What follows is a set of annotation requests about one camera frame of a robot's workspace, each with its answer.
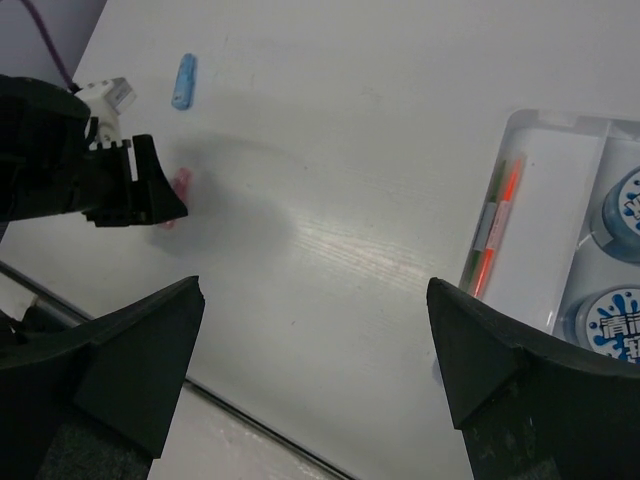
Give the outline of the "pink highlighter cap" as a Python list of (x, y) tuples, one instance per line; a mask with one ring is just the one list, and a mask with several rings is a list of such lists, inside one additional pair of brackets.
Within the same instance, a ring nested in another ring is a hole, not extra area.
[(189, 188), (192, 180), (192, 172), (190, 169), (182, 167), (176, 171), (170, 181), (171, 187), (179, 200), (188, 206)]

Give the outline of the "green highlighter pen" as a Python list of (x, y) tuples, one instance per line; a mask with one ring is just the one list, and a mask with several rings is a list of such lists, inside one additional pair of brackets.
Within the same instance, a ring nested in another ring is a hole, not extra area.
[(461, 280), (461, 287), (467, 292), (472, 292), (475, 271), (484, 251), (491, 224), (496, 212), (497, 196), (500, 190), (507, 161), (501, 159), (495, 168), (489, 185), (487, 198), (483, 205), (475, 237), (469, 252), (469, 258), (465, 267), (465, 272)]

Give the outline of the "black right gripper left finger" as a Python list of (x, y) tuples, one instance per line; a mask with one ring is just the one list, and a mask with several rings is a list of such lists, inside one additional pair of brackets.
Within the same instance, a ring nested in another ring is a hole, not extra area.
[(199, 279), (190, 276), (74, 327), (3, 315), (2, 478), (147, 478), (204, 310)]

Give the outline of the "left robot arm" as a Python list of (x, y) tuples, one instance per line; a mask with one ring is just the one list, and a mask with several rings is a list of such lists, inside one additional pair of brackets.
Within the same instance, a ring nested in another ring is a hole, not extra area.
[(187, 216), (149, 135), (101, 142), (98, 119), (71, 92), (1, 78), (1, 220), (82, 213), (98, 227)]

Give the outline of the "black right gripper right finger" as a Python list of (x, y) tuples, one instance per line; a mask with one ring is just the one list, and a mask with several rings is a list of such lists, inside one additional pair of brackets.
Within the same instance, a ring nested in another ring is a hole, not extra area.
[(638, 366), (545, 334), (436, 277), (426, 304), (474, 478), (638, 478)]

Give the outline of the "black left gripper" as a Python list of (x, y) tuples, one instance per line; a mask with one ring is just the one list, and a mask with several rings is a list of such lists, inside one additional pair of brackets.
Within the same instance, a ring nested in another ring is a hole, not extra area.
[(166, 223), (188, 215), (160, 165), (151, 135), (90, 148), (69, 135), (76, 190), (71, 206), (98, 227)]

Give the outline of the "blue highlighter cap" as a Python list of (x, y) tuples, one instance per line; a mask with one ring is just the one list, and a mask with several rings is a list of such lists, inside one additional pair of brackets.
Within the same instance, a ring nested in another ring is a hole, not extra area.
[(197, 57), (192, 53), (183, 55), (171, 98), (171, 105), (178, 111), (188, 110), (194, 100), (197, 75)]

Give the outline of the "orange highlighter pen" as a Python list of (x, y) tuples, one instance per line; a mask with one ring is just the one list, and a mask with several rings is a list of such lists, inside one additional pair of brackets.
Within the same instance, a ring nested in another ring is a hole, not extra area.
[(524, 154), (520, 154), (505, 164), (498, 195), (494, 202), (496, 205), (495, 213), (473, 283), (472, 295), (477, 299), (483, 298), (489, 283), (494, 261), (504, 237), (512, 203), (526, 166), (526, 159), (527, 157)]

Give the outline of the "blue paint jar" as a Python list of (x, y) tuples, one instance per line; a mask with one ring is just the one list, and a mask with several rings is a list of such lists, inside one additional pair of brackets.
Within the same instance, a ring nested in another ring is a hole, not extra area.
[(588, 233), (610, 257), (639, 264), (639, 167), (601, 167), (587, 219)]
[(566, 339), (584, 349), (639, 364), (639, 286), (618, 285), (574, 302), (563, 318)]

